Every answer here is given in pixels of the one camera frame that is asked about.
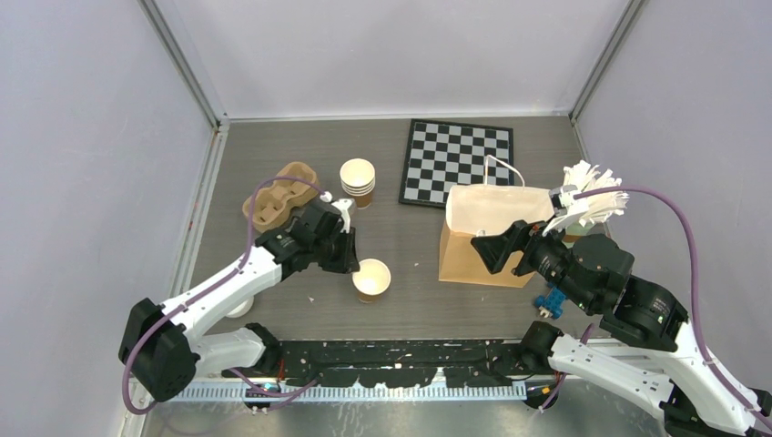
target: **white wall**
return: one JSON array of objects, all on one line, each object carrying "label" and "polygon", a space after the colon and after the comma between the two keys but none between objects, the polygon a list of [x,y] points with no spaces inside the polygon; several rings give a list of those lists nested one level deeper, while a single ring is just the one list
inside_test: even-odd
[{"label": "white wall", "polygon": [[[699,249],[708,344],[772,390],[772,2],[652,1],[579,122],[590,158],[672,196]],[[678,221],[633,195],[612,220],[635,271],[688,303]]]},{"label": "white wall", "polygon": [[230,117],[553,113],[626,0],[164,0]]},{"label": "white wall", "polygon": [[136,0],[3,2],[0,435],[117,435],[211,132]]}]

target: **white square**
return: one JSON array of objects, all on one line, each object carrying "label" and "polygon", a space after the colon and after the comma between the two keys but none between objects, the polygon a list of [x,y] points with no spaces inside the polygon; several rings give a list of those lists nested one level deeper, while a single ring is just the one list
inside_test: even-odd
[{"label": "white square", "polygon": [[509,172],[510,172],[510,171],[511,171],[511,170],[510,170],[509,168],[506,168],[506,167],[498,167],[498,168],[496,169],[496,177],[497,177],[497,178],[508,178],[508,177],[509,177]]},{"label": "white square", "polygon": [[417,199],[418,198],[418,189],[417,188],[405,188],[405,198]]},{"label": "white square", "polygon": [[445,193],[441,191],[433,191],[429,196],[429,200],[432,202],[443,203],[445,201]]}]

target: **chessboard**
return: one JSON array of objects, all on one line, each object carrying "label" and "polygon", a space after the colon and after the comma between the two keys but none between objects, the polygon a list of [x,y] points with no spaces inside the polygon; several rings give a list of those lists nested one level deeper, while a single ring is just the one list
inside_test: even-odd
[{"label": "chessboard", "polygon": [[[445,208],[452,186],[482,184],[487,155],[514,165],[513,153],[507,127],[412,120],[399,201]],[[513,185],[514,173],[492,163],[488,183]]]}]

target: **robotic arm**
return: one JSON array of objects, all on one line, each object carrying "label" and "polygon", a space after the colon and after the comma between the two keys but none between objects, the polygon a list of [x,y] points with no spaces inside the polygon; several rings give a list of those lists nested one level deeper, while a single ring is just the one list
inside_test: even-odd
[{"label": "robotic arm", "polygon": [[[572,373],[604,387],[662,420],[673,436],[761,435],[753,428],[753,414],[704,363],[689,315],[670,291],[632,275],[634,257],[606,235],[580,238],[567,249],[564,232],[544,231],[547,226],[516,221],[502,235],[477,237],[472,245],[491,273],[521,250],[514,275],[537,271],[587,315],[601,314],[601,328],[636,354],[645,351],[665,373],[622,363],[543,321],[534,322],[523,337],[518,358],[524,367]],[[769,415],[772,396],[767,391],[748,389],[718,366]]]},{"label": "robotic arm", "polygon": [[[255,240],[249,261],[230,281],[172,317],[142,347],[131,371],[156,401],[183,391],[194,377],[233,367],[268,371],[278,362],[279,342],[258,323],[234,332],[204,335],[241,302],[273,287],[312,262],[333,273],[359,271],[350,225],[351,199],[333,203],[316,198],[286,229],[269,230]],[[141,300],[132,308],[118,358],[131,350],[152,325],[190,298],[222,281],[243,258],[175,298],[154,304]]]}]

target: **paper bag handle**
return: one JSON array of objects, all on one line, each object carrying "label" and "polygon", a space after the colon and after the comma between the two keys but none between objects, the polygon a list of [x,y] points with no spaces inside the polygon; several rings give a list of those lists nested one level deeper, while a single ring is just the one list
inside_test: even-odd
[{"label": "paper bag handle", "polygon": [[520,178],[520,181],[523,183],[522,187],[525,187],[525,179],[523,179],[523,175],[520,174],[519,171],[517,171],[517,168],[514,168],[507,164],[506,162],[501,161],[499,158],[493,156],[493,155],[487,155],[485,156],[485,176],[482,177],[482,184],[488,185],[488,166],[491,163],[490,159],[498,162],[499,164],[505,166],[506,168],[509,168],[511,171],[514,172],[514,174],[517,175],[518,178]]}]

